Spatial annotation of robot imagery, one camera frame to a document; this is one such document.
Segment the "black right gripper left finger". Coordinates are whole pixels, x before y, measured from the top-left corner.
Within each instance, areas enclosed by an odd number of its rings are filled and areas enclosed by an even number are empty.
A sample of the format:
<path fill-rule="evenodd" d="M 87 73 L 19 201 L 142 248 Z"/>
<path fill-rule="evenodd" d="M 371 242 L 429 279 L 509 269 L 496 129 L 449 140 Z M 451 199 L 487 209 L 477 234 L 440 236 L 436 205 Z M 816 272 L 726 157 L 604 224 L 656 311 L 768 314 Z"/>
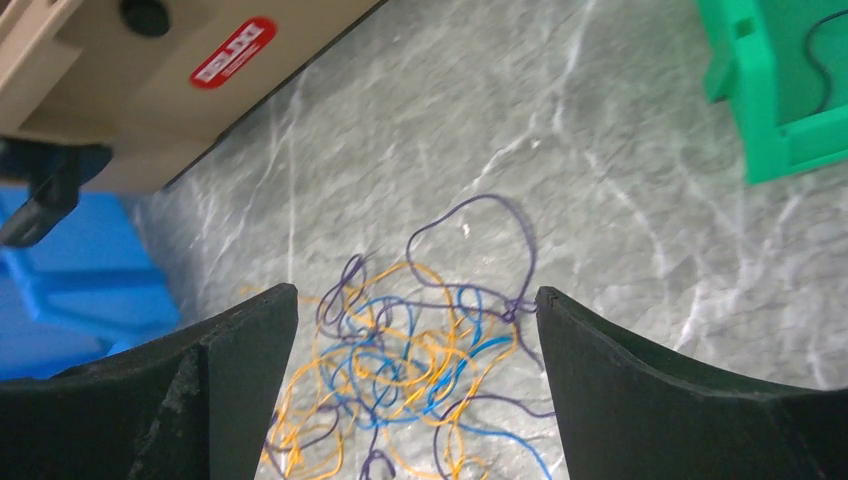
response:
<path fill-rule="evenodd" d="M 276 285 L 51 378 L 1 385 L 5 479 L 251 479 L 298 326 Z"/>

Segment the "tan open toolbox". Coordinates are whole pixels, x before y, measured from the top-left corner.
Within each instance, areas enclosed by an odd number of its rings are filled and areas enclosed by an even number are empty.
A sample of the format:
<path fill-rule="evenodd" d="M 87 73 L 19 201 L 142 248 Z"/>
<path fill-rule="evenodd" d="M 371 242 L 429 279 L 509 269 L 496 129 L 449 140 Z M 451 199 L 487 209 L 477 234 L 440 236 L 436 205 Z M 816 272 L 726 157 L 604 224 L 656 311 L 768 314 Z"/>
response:
<path fill-rule="evenodd" d="M 4 246 L 40 242 L 84 189 L 155 192 L 374 8 L 371 1 L 5 1 L 1 181 L 28 190 Z"/>

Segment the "blue plastic bin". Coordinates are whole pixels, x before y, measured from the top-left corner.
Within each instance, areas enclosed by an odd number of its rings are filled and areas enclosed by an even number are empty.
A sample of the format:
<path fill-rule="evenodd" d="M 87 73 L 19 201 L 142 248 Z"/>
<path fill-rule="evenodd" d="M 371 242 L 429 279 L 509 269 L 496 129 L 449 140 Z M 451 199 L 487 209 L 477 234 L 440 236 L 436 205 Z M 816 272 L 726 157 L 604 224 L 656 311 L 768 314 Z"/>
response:
<path fill-rule="evenodd" d="M 31 248 L 1 250 L 1 377 L 49 378 L 173 331 L 179 311 L 120 200 L 87 193 Z"/>

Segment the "green plastic bin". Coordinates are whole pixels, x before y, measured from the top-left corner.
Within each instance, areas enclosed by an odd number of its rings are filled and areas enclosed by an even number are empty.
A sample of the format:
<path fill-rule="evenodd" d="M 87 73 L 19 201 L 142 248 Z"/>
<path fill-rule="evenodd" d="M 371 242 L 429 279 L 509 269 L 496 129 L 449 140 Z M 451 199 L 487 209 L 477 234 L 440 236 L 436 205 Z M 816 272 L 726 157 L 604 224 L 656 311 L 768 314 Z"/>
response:
<path fill-rule="evenodd" d="M 712 57 L 706 98 L 727 101 L 758 184 L 847 159 L 847 4 L 697 4 Z"/>

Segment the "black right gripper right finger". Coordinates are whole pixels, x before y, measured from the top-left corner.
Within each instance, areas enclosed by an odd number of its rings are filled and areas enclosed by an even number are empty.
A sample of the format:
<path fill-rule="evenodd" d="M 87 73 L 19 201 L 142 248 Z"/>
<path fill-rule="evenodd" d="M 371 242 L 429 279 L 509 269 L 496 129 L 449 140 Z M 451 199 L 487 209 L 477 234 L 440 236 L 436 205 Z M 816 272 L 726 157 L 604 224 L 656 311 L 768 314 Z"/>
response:
<path fill-rule="evenodd" d="M 542 287 L 537 327 L 573 479 L 843 479 L 847 393 L 682 355 Z"/>

